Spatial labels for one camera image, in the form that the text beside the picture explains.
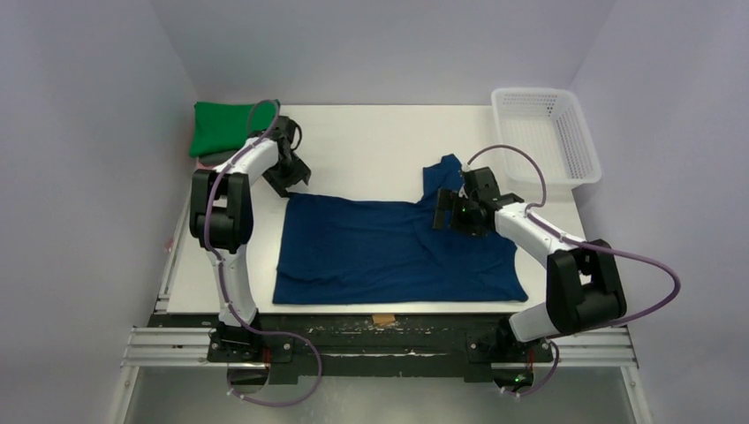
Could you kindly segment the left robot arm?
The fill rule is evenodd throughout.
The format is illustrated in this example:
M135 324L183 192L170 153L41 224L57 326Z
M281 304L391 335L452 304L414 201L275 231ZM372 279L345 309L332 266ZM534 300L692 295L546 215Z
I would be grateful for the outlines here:
M311 171L296 153L302 136L296 121L281 116L269 129L251 132L242 148L211 155L193 173L189 230L207 252L219 293L210 362L271 365L292 358L293 337L263 330L256 321L246 253L254 227L253 184L264 179L286 198L290 187L309 182Z

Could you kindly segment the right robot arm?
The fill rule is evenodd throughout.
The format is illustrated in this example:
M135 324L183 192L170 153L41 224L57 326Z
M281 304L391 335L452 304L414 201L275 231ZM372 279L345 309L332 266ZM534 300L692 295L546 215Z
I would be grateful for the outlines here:
M546 270L546 299L500 320L493 349L519 358L547 337L569 336L621 318L627 311L616 260L603 240L565 240L533 204L501 193L487 168L462 172L459 190L437 192L433 227L470 236L494 232L529 253Z

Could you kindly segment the blue t-shirt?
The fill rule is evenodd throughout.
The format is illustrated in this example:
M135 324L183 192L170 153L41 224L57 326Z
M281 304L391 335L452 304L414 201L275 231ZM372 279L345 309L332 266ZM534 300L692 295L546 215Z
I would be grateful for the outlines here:
M462 186L459 170L454 155L423 168L417 202L292 195L274 303L527 301L513 242L495 233L471 237L433 229L437 194Z

